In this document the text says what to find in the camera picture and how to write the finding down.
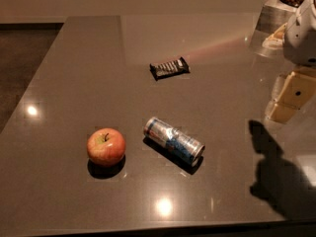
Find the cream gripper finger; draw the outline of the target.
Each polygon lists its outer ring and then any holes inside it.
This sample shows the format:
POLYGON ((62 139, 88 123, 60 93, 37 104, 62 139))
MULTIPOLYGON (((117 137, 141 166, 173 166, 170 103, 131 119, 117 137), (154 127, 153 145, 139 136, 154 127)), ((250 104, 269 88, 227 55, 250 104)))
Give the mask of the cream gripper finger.
POLYGON ((265 110, 266 119, 287 123, 316 94, 316 70, 295 66, 275 81, 272 98, 265 110))
POLYGON ((262 47, 267 49, 281 49, 283 47, 283 37, 286 29, 286 23, 276 29, 262 43, 262 47))

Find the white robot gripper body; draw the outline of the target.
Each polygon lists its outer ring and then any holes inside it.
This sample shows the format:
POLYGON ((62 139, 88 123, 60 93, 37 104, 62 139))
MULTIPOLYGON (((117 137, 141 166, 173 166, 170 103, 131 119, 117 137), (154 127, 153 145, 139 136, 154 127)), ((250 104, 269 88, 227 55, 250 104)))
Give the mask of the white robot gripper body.
POLYGON ((294 64, 316 66, 316 0, 304 0, 289 18, 283 54, 294 64))

